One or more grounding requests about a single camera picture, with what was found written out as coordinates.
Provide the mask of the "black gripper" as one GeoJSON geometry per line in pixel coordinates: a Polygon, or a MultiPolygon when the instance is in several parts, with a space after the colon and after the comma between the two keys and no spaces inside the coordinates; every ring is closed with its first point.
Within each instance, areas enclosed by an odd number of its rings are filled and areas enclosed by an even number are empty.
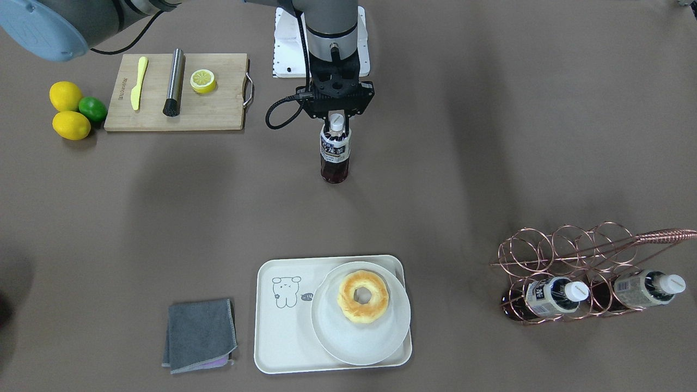
{"type": "Polygon", "coordinates": [[[296,100],[311,118],[324,120],[323,133],[333,135],[333,114],[342,111],[343,132],[350,133],[350,119],[364,113],[375,96],[370,81],[359,80],[359,55],[354,52],[342,59],[339,46],[329,47],[329,60],[309,55],[311,81],[308,87],[296,88],[296,100]]]}

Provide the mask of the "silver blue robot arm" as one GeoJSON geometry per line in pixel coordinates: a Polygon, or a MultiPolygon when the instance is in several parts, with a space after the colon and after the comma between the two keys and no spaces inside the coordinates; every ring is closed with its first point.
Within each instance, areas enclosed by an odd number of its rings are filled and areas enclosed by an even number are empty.
{"type": "MultiPolygon", "coordinates": [[[[2,1],[2,29],[28,52],[53,62],[67,62],[95,51],[96,45],[149,18],[153,23],[179,1],[2,1]]],[[[299,112],[323,120],[344,112],[345,125],[363,114],[374,97],[371,82],[359,80],[358,2],[263,1],[296,18],[303,47],[305,84],[269,107],[296,102],[299,112]]]]}

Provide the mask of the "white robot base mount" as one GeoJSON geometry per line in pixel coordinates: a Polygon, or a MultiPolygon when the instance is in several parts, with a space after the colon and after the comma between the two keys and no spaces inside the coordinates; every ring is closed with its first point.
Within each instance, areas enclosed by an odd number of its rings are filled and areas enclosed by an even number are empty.
{"type": "MultiPolygon", "coordinates": [[[[364,8],[358,7],[357,48],[360,62],[360,77],[368,77],[371,70],[365,14],[364,8]]],[[[302,55],[303,50],[299,42],[296,18],[282,8],[276,8],[272,76],[276,78],[304,77],[305,67],[302,55]]]]}

